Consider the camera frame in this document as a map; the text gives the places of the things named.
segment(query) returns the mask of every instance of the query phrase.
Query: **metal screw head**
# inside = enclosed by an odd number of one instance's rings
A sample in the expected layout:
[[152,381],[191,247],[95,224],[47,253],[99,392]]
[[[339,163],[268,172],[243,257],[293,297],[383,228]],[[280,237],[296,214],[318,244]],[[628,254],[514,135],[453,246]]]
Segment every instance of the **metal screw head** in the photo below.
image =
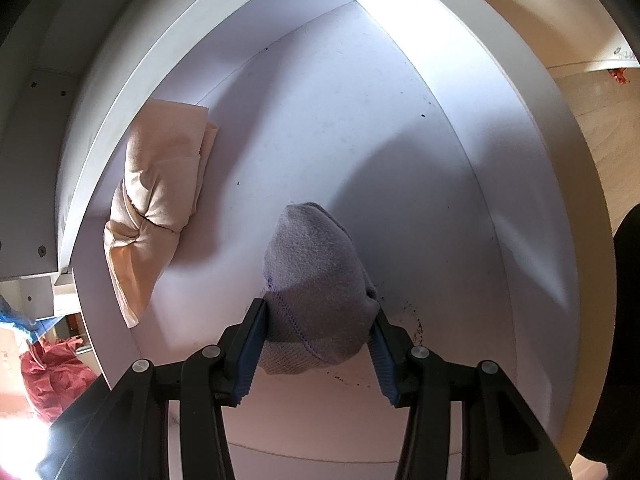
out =
[[489,375],[493,375],[495,373],[498,372],[498,370],[500,368],[498,368],[498,365],[496,363],[494,363],[493,361],[484,361],[481,365],[480,368],[482,368],[482,371],[485,374],[489,374]]
[[218,357],[220,355],[220,352],[222,352],[222,350],[220,350],[220,347],[217,345],[205,346],[202,349],[202,355],[204,355],[204,357],[208,359],[213,359],[214,357]]
[[426,359],[429,357],[429,349],[424,346],[414,346],[411,348],[411,355],[416,359]]
[[138,359],[135,363],[133,363],[131,368],[137,374],[146,372],[147,370],[149,370],[149,361],[147,361],[146,359]]

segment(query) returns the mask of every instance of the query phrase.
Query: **dark spot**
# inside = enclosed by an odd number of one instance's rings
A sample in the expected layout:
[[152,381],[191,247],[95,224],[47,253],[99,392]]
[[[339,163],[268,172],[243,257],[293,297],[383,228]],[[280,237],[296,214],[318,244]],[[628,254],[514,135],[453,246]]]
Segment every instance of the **dark spot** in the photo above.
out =
[[422,345],[422,334],[424,334],[424,329],[422,328],[420,318],[418,318],[418,327],[414,332],[414,345]]

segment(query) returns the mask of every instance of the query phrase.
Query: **white shelf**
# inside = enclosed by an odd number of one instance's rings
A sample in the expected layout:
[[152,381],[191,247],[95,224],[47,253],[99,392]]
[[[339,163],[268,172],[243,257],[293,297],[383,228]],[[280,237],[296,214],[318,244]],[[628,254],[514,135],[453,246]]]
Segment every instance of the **white shelf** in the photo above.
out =
[[[123,135],[152,94],[207,105],[220,133],[199,212],[129,331],[102,229]],[[446,358],[499,361],[572,459],[612,337],[607,210],[558,88],[484,1],[135,0],[80,95],[58,180],[59,261],[73,248],[111,383],[140,355],[185,358],[238,322],[260,295],[278,214],[316,200],[353,235],[392,320],[416,336],[419,320]],[[225,413],[230,442],[396,460],[406,415],[385,406],[366,353],[326,372],[259,371]]]

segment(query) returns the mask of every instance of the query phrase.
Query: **blue plastic bag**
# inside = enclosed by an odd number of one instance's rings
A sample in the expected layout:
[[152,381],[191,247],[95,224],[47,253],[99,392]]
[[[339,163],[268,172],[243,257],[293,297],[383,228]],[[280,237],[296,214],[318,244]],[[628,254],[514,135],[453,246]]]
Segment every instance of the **blue plastic bag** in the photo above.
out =
[[0,327],[14,330],[31,344],[45,335],[61,319],[61,317],[49,317],[41,321],[34,321],[25,314],[12,309],[0,294]]

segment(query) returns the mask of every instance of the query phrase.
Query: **blue gripper pad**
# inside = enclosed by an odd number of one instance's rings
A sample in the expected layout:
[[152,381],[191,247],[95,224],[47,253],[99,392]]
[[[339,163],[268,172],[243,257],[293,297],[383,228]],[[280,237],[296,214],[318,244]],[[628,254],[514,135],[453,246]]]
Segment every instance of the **blue gripper pad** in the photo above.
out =
[[264,340],[267,337],[267,316],[266,303],[262,302],[255,313],[254,322],[249,329],[244,341],[244,346],[236,361],[236,380],[231,391],[232,399],[240,404],[240,400],[249,393],[251,383],[254,380],[255,369],[260,360],[260,353]]
[[396,364],[377,321],[371,327],[367,346],[369,347],[373,367],[376,370],[380,390],[389,399],[389,402],[395,406],[400,401],[400,391],[396,383],[396,377],[398,376]]

